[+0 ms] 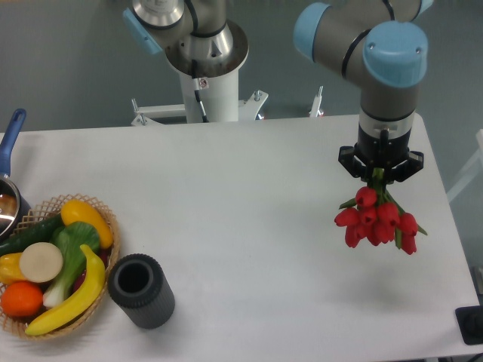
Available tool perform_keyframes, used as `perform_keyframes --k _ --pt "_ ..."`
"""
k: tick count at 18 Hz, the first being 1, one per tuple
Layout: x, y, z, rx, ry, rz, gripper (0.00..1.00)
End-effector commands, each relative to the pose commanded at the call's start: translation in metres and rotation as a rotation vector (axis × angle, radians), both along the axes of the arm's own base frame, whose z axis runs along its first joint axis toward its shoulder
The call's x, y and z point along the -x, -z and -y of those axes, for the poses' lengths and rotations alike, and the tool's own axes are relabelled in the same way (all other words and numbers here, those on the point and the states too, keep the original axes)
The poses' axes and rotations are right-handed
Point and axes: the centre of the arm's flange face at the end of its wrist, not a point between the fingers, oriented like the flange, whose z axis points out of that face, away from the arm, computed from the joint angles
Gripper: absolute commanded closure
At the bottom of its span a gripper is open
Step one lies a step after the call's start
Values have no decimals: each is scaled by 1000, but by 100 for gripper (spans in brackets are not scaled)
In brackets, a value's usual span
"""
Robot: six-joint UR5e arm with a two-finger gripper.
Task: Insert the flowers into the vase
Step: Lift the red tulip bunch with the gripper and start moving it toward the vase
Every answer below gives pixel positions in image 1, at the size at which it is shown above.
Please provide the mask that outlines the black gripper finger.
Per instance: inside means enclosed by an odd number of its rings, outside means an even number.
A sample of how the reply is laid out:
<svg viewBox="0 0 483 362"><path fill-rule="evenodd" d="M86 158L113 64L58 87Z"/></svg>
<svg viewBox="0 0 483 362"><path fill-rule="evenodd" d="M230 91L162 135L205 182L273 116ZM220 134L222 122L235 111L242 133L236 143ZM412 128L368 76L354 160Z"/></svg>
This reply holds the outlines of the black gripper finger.
<svg viewBox="0 0 483 362"><path fill-rule="evenodd" d="M402 183L422 170L424 167L424 154L418 151L408 151L402 161L392 167L385 176L387 183Z"/></svg>
<svg viewBox="0 0 483 362"><path fill-rule="evenodd" d="M374 165L362 154L357 145L341 146L338 161L352 177L366 183L371 181Z"/></svg>

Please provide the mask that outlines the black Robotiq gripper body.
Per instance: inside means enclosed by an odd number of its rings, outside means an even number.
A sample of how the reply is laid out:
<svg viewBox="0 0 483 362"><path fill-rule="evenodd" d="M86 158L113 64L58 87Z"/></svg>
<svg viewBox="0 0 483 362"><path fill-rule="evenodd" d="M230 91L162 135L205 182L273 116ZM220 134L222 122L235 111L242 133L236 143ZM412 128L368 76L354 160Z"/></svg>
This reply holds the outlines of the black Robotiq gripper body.
<svg viewBox="0 0 483 362"><path fill-rule="evenodd" d="M395 167L408 157L408 142L411 132L381 142L380 136L373 137L358 126L358 139L355 144L355 156L366 166Z"/></svg>

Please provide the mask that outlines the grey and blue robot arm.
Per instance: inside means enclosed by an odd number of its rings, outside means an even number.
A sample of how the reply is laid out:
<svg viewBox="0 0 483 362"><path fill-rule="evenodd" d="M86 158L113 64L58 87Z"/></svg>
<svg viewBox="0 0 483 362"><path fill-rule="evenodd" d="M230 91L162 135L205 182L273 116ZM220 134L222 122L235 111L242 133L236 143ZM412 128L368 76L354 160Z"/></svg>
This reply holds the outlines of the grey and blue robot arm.
<svg viewBox="0 0 483 362"><path fill-rule="evenodd" d="M387 183L423 168L423 154L408 147L428 40L414 20L428 1L350 1L335 8L316 2L294 26L295 48L307 59L360 88L358 139L338 160L355 178L376 169ZM134 1L126 27L148 53L164 52L180 76L190 123L239 121L238 71L248 40L227 18L224 1Z"/></svg>

